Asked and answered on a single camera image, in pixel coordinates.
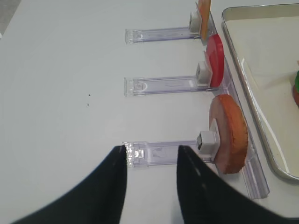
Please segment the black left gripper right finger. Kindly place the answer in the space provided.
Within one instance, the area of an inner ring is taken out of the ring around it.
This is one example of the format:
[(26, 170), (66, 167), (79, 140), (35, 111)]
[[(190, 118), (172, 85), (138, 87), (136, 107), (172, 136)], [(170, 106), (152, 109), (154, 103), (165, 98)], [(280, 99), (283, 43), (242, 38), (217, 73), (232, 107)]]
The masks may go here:
[(186, 224), (297, 224), (229, 186), (189, 146), (178, 147), (177, 193)]

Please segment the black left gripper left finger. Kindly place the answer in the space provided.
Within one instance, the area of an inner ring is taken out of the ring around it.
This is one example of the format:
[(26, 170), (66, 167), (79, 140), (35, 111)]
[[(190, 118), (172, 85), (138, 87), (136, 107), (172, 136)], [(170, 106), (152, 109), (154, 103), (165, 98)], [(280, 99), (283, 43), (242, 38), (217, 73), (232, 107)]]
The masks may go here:
[(127, 189), (125, 146), (115, 146), (101, 164), (68, 193), (18, 224), (118, 224)]

